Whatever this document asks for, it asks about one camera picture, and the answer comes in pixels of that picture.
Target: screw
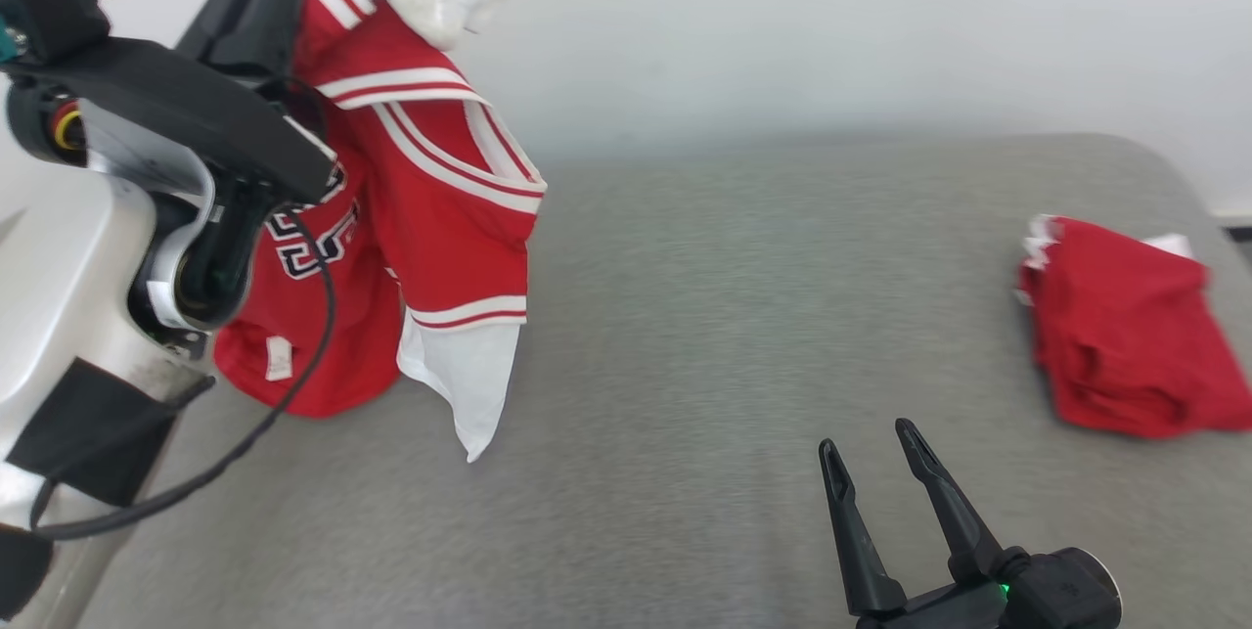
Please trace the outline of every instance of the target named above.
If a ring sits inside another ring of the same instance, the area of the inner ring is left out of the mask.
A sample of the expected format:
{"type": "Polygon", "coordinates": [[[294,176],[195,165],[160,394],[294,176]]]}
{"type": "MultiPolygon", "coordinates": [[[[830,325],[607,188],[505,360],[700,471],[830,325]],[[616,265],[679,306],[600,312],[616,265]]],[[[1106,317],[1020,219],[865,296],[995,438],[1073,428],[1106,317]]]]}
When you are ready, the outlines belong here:
{"type": "Polygon", "coordinates": [[[26,33],[23,33],[18,28],[5,28],[4,34],[9,35],[9,39],[13,40],[13,46],[18,50],[18,56],[30,51],[30,38],[26,36],[26,33]]]}

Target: red garment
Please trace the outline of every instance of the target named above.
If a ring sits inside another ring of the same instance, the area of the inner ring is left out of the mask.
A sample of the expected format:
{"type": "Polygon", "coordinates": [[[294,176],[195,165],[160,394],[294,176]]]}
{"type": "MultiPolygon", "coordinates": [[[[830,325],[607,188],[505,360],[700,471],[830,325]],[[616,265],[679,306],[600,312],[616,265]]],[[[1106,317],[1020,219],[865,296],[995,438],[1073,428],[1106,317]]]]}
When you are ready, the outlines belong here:
{"type": "MultiPolygon", "coordinates": [[[[526,241],[547,187],[487,101],[386,0],[305,0],[295,71],[326,96],[328,144],[348,178],[344,193],[300,216],[317,219],[317,232],[359,211],[331,267],[342,326],[327,375],[292,411],[357,406],[382,393],[398,365],[451,402],[472,461],[503,408],[526,322],[526,241]],[[403,289],[402,331],[394,284],[381,283],[388,274],[403,289]]],[[[215,352],[240,390],[268,403],[290,380],[263,381],[265,341],[289,340],[298,361],[321,335],[324,303],[321,279],[305,278],[317,264],[279,229],[282,241],[263,236],[248,303],[215,352]]]]}
{"type": "Polygon", "coordinates": [[[1204,266],[1099,226],[1052,221],[1045,267],[1023,266],[1020,278],[1060,417],[1149,439],[1252,429],[1252,392],[1208,312],[1204,266]]]}

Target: yellow ring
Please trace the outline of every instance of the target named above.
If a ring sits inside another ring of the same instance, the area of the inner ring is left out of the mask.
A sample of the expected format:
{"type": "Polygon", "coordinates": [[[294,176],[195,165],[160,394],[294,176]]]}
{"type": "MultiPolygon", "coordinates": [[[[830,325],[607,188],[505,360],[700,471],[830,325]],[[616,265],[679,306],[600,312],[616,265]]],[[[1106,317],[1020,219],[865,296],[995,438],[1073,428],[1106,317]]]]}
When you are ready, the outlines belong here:
{"type": "Polygon", "coordinates": [[[56,130],[54,130],[53,133],[53,140],[56,142],[56,147],[70,152],[81,149],[69,144],[69,142],[65,139],[65,133],[68,133],[68,130],[70,129],[70,123],[81,115],[83,114],[78,109],[74,109],[66,113],[65,118],[61,118],[61,122],[56,124],[56,130]]]}

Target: folded red garment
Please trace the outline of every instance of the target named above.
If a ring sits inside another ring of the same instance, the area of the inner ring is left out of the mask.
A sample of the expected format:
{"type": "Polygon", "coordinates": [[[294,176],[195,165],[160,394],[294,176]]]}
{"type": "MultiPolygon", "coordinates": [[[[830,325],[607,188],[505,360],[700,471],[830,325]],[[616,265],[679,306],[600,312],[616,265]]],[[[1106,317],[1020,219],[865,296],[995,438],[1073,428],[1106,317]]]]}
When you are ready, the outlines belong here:
{"type": "Polygon", "coordinates": [[[1203,264],[1072,218],[1052,218],[1050,233],[1045,264],[1023,264],[1020,281],[1062,418],[1148,439],[1252,429],[1203,264]]]}

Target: gray table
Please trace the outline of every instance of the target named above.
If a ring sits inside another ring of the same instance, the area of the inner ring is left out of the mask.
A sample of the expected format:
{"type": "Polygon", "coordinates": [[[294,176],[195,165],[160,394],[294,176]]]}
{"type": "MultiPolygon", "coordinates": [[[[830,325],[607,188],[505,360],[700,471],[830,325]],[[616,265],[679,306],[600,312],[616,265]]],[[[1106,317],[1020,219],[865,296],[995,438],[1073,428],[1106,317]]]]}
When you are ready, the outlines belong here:
{"type": "MultiPolygon", "coordinates": [[[[1124,626],[1247,625],[1252,440],[1058,422],[1010,293],[1035,213],[1177,231],[1252,365],[1252,277],[1161,158],[1084,135],[543,169],[532,323],[481,461],[412,383],[285,420],[143,525],[84,626],[850,628],[825,436],[905,589],[947,581],[895,416],[1002,541],[1108,563],[1124,626]]],[[[203,398],[163,480],[260,413],[203,398]]]]}

